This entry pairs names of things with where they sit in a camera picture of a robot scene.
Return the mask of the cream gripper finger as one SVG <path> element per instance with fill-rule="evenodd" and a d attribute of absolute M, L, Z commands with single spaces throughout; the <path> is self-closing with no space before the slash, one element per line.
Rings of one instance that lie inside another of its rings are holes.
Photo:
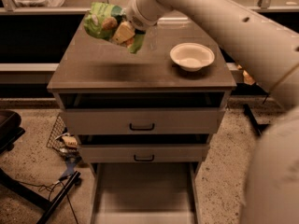
<path fill-rule="evenodd" d="M 105 18 L 102 22 L 102 29 L 104 31 L 113 30 L 118 26 L 118 22 L 114 17 Z"/>
<path fill-rule="evenodd" d="M 135 28 L 129 21 L 123 21 L 112 36 L 112 40 L 117 44 L 122 44 L 135 35 Z"/>

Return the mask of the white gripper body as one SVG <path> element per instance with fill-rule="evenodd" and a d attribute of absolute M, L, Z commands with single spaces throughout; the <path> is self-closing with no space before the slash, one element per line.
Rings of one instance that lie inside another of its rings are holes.
<path fill-rule="evenodd" d="M 146 31 L 166 12 L 167 7 L 157 0 L 130 0 L 125 9 L 125 16 L 137 30 Z"/>

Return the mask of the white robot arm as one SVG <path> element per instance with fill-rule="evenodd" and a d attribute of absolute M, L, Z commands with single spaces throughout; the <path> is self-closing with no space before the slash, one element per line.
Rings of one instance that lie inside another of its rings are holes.
<path fill-rule="evenodd" d="M 241 224 L 299 224 L 299 35 L 232 0 L 130 0 L 139 30 L 177 10 L 198 24 L 286 109 L 255 148 Z"/>

